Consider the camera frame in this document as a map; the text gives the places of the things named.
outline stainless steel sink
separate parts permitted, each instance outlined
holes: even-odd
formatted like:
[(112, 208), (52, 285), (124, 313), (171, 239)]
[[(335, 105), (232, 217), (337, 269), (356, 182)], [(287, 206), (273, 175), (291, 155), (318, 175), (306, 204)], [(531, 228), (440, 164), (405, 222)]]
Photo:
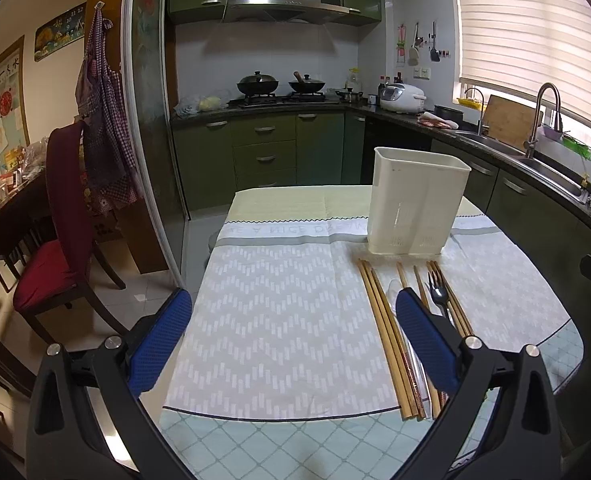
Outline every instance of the stainless steel sink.
[(483, 137), (479, 136), (478, 134), (472, 134), (471, 132), (461, 132), (459, 130), (454, 131), (453, 133), (460, 135), (462, 137), (466, 137), (467, 139), (473, 140), (478, 144), (483, 144), (484, 146), (491, 148), (492, 150), (496, 150), (497, 152), (504, 153), (505, 155), (511, 156), (524, 156), (524, 152), (514, 148), (513, 146), (509, 146), (504, 142), (500, 142), (499, 140), (492, 139), (491, 137)]
[(536, 173), (542, 175), (546, 180), (551, 181), (556, 186), (561, 187), (567, 193), (571, 193), (578, 199), (586, 194), (585, 190), (583, 190), (578, 184), (539, 160), (535, 160), (534, 158), (519, 158), (517, 161), (531, 168)]

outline wooden cutting board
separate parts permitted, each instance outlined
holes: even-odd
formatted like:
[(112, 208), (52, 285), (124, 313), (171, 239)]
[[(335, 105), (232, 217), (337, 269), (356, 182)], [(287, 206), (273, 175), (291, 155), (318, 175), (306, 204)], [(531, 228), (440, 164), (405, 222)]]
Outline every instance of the wooden cutting board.
[(534, 108), (492, 95), (484, 112), (483, 123), (489, 126), (489, 137), (524, 151), (525, 140), (533, 128), (534, 113)]

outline checkered apron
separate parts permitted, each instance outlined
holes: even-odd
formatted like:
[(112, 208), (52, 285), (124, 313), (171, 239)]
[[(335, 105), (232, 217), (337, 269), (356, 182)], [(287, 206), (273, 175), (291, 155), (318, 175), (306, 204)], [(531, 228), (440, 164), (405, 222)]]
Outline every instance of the checkered apron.
[(75, 91), (78, 111), (88, 124), (82, 140), (88, 184), (102, 213), (136, 202), (142, 195), (120, 74), (106, 61), (105, 33), (111, 27), (111, 20), (96, 9)]

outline white plastic bin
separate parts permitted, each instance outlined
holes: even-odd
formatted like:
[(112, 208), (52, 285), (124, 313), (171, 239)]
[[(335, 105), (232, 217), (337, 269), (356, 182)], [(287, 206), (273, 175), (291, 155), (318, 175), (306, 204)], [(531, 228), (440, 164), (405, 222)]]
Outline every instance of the white plastic bin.
[(438, 254), (447, 243), (470, 170), (451, 155), (376, 148), (369, 251)]

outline metal bolt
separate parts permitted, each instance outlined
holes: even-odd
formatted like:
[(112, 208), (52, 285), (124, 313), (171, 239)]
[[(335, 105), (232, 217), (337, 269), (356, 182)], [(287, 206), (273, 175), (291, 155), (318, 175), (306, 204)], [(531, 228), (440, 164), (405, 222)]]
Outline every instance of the metal bolt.
[(535, 345), (527, 345), (526, 350), (531, 357), (538, 357), (540, 355), (540, 349)]
[(62, 347), (60, 346), (59, 343), (53, 343), (51, 345), (49, 345), (49, 347), (46, 349), (46, 354), (47, 355), (57, 355), (60, 353), (60, 350), (62, 350)]
[(471, 350), (477, 350), (478, 348), (482, 348), (482, 340), (479, 337), (474, 335), (469, 335), (465, 340), (464, 343), (467, 347)]
[(112, 335), (111, 337), (107, 337), (106, 341), (104, 341), (104, 346), (109, 350), (115, 350), (116, 348), (120, 348), (122, 344), (122, 338), (118, 335)]

